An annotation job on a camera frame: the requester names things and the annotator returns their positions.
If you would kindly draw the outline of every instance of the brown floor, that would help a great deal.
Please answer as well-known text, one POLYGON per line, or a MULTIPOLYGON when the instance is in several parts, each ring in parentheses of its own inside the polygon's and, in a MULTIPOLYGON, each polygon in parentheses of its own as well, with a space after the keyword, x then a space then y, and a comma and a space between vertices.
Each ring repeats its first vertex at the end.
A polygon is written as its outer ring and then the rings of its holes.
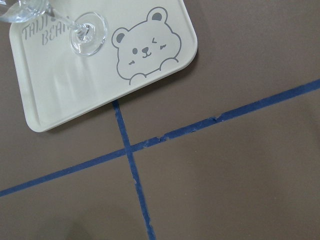
POLYGON ((198 53, 118 100, 126 132, 111 103, 31 131, 0 24, 0 239, 320 239, 320 1, 184 2, 198 53))

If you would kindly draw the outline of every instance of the blue painter's tape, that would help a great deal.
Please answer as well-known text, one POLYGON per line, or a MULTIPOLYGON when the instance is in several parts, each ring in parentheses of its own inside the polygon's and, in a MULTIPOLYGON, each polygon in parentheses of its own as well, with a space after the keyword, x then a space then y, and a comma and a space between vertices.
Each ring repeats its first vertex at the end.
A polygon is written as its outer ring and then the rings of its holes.
POLYGON ((125 149, 128 161, 129 161, 131 173, 132 173, 133 179, 135 181, 135 189, 136 189, 136 192, 138 195, 138 199, 139 199, 142 215, 144 218, 144 223, 146 226, 147 234, 148 234, 149 240, 156 240, 156 235, 155 235, 154 229, 151 225, 151 219, 150 219, 150 215, 149 215, 148 208, 147 208, 146 198, 145 198, 143 188, 142 188, 142 185, 140 182, 140 177, 139 177, 137 165, 135 162, 134 154, 131 149, 128 133, 126 130, 125 121, 122 117, 122 113, 120 111, 120 106, 119 106, 118 101, 117 100, 113 101, 112 105, 113 105, 113 108, 115 111, 115 117, 118 122, 119 129, 121 132, 122 140, 124 143, 124 149, 125 149))
POLYGON ((75 165, 75 166, 71 166, 71 167, 68 167, 68 168, 60 170, 60 171, 53 172, 53 173, 48 174, 46 176, 42 176, 42 177, 39 177, 37 179, 31 180, 31 181, 27 181, 27 182, 22 183, 20 185, 13 186, 13 187, 10 187, 8 189, 0 191, 0 198, 4 197, 6 195, 9 195, 9 194, 16 193, 18 191, 22 191, 22 190, 31 188, 33 186, 36 186, 36 185, 39 185, 39 184, 42 184, 42 183, 45 183, 45 182, 48 182, 48 181, 51 181, 51 180, 66 176, 66 175, 69 175, 69 174, 72 174, 72 173, 75 173, 75 172, 78 172, 78 171, 93 167, 95 165, 98 165, 98 164, 101 164, 101 163, 105 163, 107 161, 119 158, 119 157, 124 156, 124 155, 126 155, 126 152, 125 152, 124 149, 117 150, 117 151, 111 152, 111 153, 109 153, 107 155, 100 156, 100 157, 97 157, 95 159, 92 159, 90 161, 86 161, 86 162, 83 162, 81 164, 78 164, 78 165, 75 165))
POLYGON ((137 152, 142 149, 149 148, 151 146, 166 142, 168 140, 172 140, 172 139, 181 137, 183 135, 187 135, 187 134, 199 131, 201 129, 210 127, 212 125, 240 117, 242 115, 257 111, 265 107, 269 107, 271 105, 295 98, 303 94, 307 94, 309 92, 312 92, 318 89, 320 89, 320 79, 312 81, 305 85, 301 85, 293 89, 278 93, 276 95, 266 97, 259 101, 253 102, 251 104, 227 111, 221 114, 219 117, 209 117, 207 119, 193 123, 191 125, 179 128, 177 130, 170 131, 161 137, 153 137, 148 140, 139 142, 131 146, 131 149, 133 152, 137 152))

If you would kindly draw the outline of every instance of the plastic tray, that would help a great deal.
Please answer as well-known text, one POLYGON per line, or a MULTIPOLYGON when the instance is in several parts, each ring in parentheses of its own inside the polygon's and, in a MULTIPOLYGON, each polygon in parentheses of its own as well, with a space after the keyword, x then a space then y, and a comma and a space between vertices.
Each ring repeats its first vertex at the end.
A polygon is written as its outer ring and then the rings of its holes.
POLYGON ((98 53, 79 56, 70 46, 69 29, 46 15, 11 25, 24 114, 35 132, 173 74, 196 55, 197 36, 182 0, 52 0, 52 5, 71 19, 83 10, 97 12, 108 33, 98 53))

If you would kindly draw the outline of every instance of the wine glass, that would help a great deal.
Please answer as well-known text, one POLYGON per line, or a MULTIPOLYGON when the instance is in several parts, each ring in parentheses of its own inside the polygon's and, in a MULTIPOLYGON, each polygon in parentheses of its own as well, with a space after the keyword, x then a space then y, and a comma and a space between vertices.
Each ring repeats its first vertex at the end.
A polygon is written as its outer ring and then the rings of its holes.
POLYGON ((2 22, 24 23, 43 14, 63 22, 71 29, 70 42, 79 55, 95 54, 106 39, 106 22, 96 12, 87 12, 72 21, 63 17, 52 7, 49 0, 0 0, 0 21, 2 22))

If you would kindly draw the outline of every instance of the glass base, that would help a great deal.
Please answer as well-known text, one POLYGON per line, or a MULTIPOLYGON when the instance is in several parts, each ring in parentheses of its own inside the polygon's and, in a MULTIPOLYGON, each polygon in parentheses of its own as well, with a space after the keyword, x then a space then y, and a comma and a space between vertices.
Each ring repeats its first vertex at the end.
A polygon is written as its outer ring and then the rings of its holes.
POLYGON ((75 53, 82 56, 91 56, 99 51, 107 36, 107 25, 102 16, 95 12, 81 15, 75 22, 87 26, 85 36, 80 36, 71 30, 70 41, 75 53))

